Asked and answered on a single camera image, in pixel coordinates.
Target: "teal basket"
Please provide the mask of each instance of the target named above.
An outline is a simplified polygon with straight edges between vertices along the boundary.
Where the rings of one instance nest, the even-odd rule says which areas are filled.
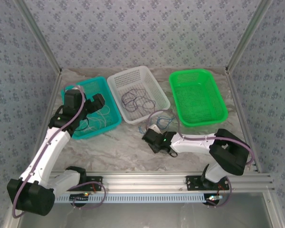
[[[122,118],[119,114],[115,100],[111,94],[108,83],[104,77],[95,77],[83,82],[78,82],[76,85],[83,87],[86,98],[93,101],[93,96],[101,94],[104,97],[105,104],[99,111],[87,115],[87,120],[82,120],[80,126],[75,130],[73,139],[88,139],[104,132],[110,131],[118,126]],[[64,103],[64,90],[61,90],[62,102]]]

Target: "white basket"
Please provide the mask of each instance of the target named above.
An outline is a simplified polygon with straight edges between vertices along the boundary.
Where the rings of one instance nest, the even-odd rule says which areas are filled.
[[[112,75],[108,77],[107,82],[119,111],[129,124],[136,124],[146,120],[154,110],[168,109],[170,107],[170,101],[146,66],[131,68]],[[155,107],[153,102],[144,102],[142,104],[143,108],[139,106],[137,110],[126,110],[122,104],[122,96],[131,90],[136,93],[141,92],[146,99],[155,101]]]

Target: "black cable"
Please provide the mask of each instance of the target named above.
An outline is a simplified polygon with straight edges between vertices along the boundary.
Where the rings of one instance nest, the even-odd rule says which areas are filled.
[[[176,157],[178,156],[178,153],[176,153],[175,151],[173,151],[173,152],[174,152],[174,153],[169,152],[168,154],[169,154],[171,157],[176,158]]]
[[[57,114],[59,114],[59,112],[60,112],[60,110],[63,108],[63,105],[61,105],[58,109],[57,109],[57,111],[55,112],[55,114],[57,115]]]
[[[89,119],[86,118],[86,120],[87,120],[87,126],[85,128],[83,128],[83,129],[75,130],[76,132],[83,131],[83,130],[85,130],[89,126],[89,124],[90,124],[89,123]]]

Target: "green basket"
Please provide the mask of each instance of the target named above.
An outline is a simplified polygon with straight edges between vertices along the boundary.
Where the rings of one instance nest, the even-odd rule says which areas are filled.
[[[209,71],[176,71],[170,75],[169,82],[180,121],[186,127],[216,124],[227,119],[227,108]]]

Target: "metal bracket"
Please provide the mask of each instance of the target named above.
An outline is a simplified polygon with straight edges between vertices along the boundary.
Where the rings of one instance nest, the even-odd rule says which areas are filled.
[[[201,191],[201,190],[229,190],[229,184],[224,177],[218,183],[214,183],[211,187],[206,188],[201,181],[201,176],[186,176],[186,185],[188,191]]]
[[[100,182],[100,183],[103,183],[103,177],[102,176],[87,176],[86,177],[86,182],[90,182],[90,181],[96,181],[96,182]],[[101,191],[101,186],[100,185],[97,185],[97,184],[94,184],[94,186],[91,184],[91,185],[84,185],[82,187],[79,187],[79,188],[75,188],[75,189],[72,189],[70,191]]]
[[[89,196],[85,196],[83,193],[80,193],[80,194],[71,194],[69,197],[68,197],[68,201],[73,201],[73,200],[76,200],[76,201],[87,201],[89,199]]]

